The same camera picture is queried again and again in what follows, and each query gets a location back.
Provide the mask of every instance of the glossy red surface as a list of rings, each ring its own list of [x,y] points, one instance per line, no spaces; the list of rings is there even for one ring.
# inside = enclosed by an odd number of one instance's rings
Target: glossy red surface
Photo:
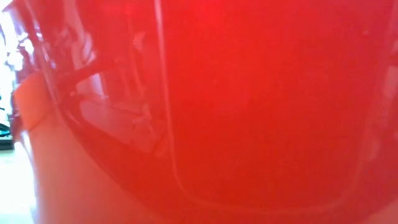
[[[47,84],[16,90],[42,223],[357,223],[396,199],[395,1],[15,5]]]

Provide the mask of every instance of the floor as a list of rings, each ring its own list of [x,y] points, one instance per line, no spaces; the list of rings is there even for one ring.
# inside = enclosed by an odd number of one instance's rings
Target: floor
[[[34,192],[33,170],[22,144],[0,151],[0,223],[34,223]]]

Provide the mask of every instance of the white floor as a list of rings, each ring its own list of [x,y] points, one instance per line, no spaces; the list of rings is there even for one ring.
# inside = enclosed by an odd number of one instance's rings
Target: white floor
[[[22,144],[14,151],[0,151],[0,223],[34,223],[34,176]]]

